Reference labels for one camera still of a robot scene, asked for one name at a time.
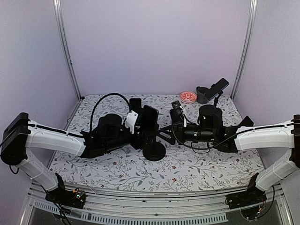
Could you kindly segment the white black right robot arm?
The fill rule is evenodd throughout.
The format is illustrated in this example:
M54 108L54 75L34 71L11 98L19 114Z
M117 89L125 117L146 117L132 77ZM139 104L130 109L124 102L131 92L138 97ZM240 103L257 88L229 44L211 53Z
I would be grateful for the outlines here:
M254 174L243 192L229 194L225 203L230 209L265 203L265 192L300 168L300 116L274 125L255 127L249 117L236 126L223 125L222 110L216 104L199 108L197 123L190 122L179 101L172 103L171 124L158 131L157 136L174 145L186 142L212 143L206 149L224 153L259 148L281 147L287 152L275 163Z

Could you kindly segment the black phone with pink edge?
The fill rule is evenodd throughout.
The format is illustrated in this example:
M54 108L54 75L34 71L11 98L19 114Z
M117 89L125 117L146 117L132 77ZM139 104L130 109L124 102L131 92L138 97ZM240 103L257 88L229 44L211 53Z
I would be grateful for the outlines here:
M143 107L142 118L141 118L141 132L145 134L154 133L158 130L158 110L145 105Z

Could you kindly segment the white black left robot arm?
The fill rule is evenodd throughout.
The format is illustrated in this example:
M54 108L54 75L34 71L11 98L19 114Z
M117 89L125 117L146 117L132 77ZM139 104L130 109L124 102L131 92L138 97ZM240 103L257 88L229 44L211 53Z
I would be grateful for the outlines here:
M91 132L68 132L41 125L20 113L5 129L1 143L1 160L24 171L38 182L46 193L46 200L55 204L83 209L86 194L76 188L68 191L62 177L50 171L30 151L41 148L67 153L80 158L97 158L126 145L144 149L153 141L158 130L158 110L148 105L139 112L130 111L123 120L117 114L99 118Z

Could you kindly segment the black round-base phone stand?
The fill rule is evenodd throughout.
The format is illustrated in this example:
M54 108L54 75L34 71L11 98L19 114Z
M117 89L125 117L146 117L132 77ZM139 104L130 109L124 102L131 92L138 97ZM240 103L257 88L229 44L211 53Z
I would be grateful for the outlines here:
M155 132L152 137L149 138L142 150L143 156L147 160L153 162L160 161L166 155L165 146L162 143L157 142L156 137L157 132Z

